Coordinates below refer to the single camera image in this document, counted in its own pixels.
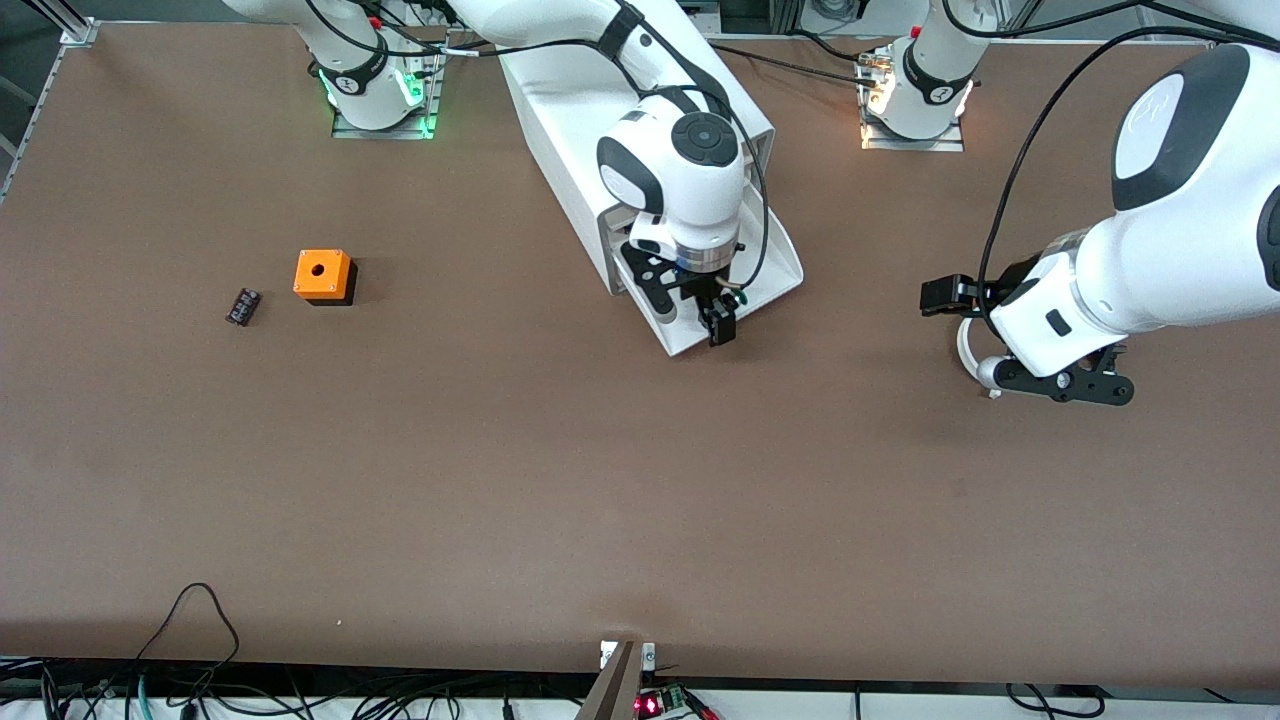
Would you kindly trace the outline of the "orange box with hole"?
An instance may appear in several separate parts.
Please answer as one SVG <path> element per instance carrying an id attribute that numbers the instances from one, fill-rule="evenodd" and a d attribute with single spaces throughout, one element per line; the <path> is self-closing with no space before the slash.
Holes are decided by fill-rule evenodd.
<path id="1" fill-rule="evenodd" d="M 293 292 L 315 307 L 355 305 L 358 264 L 340 249 L 305 249 L 298 254 Z"/>

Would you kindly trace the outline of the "circuit board with red light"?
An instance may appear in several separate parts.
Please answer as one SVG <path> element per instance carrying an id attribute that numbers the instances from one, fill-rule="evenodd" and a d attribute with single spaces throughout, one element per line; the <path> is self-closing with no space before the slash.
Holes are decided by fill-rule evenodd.
<path id="1" fill-rule="evenodd" d="M 722 720 L 682 684 L 643 691 L 634 702 L 635 720 Z"/>

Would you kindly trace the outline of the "white drawer cabinet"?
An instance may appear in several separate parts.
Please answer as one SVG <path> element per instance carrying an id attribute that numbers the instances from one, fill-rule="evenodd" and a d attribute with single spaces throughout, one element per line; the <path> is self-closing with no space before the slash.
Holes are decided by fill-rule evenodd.
<path id="1" fill-rule="evenodd" d="M 709 46 L 677 0 L 628 0 L 691 61 L 709 72 L 727 91 L 756 154 L 768 161 L 774 127 Z M 605 290 L 625 292 L 611 252 L 625 241 L 623 228 L 636 211 L 616 200 L 596 169 L 596 141 L 637 95 L 623 73 L 598 53 L 581 46 L 539 49 L 500 59 L 529 149 Z"/>

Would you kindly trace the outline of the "aluminium frame profile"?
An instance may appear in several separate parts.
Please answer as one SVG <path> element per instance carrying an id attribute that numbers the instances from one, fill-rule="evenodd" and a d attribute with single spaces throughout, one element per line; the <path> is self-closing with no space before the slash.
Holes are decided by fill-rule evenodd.
<path id="1" fill-rule="evenodd" d="M 20 159 L 64 49 L 90 46 L 96 33 L 76 0 L 0 0 L 0 169 Z"/>

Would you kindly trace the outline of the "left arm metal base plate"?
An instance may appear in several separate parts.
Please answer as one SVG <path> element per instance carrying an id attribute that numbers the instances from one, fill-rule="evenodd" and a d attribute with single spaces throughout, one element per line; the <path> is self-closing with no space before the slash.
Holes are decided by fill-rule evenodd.
<path id="1" fill-rule="evenodd" d="M 881 81 L 890 78 L 890 45 L 876 47 L 869 53 L 860 53 L 855 65 L 855 77 L 859 79 L 872 79 L 881 85 Z M 943 133 L 933 138 L 909 138 L 891 129 L 882 118 L 872 111 L 872 104 L 883 94 L 877 88 L 859 88 L 859 124 L 861 133 L 861 147 L 865 150 L 901 150 L 920 152 L 963 152 L 963 122 L 965 101 L 973 90 L 970 81 L 960 94 L 960 100 L 950 113 L 950 123 Z"/>

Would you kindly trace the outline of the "white curved plastic arc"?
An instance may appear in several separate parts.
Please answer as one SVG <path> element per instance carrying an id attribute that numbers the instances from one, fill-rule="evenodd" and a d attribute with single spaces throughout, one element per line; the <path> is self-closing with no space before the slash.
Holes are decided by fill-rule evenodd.
<path id="1" fill-rule="evenodd" d="M 970 340 L 974 322 L 974 318 L 965 318 L 960 322 L 955 341 L 956 352 L 965 372 L 986 389 L 988 397 L 1000 398 L 1004 389 L 996 380 L 996 372 L 1006 357 L 1002 354 L 996 354 L 979 359 L 974 354 Z"/>

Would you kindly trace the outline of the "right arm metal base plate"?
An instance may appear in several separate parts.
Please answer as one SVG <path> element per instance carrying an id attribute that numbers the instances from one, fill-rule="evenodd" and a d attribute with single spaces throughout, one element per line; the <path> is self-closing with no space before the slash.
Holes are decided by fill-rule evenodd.
<path id="1" fill-rule="evenodd" d="M 332 32 L 308 50 L 333 109 L 332 135 L 342 138 L 433 138 L 440 110 L 445 55 L 389 28 L 381 54 L 364 51 Z"/>

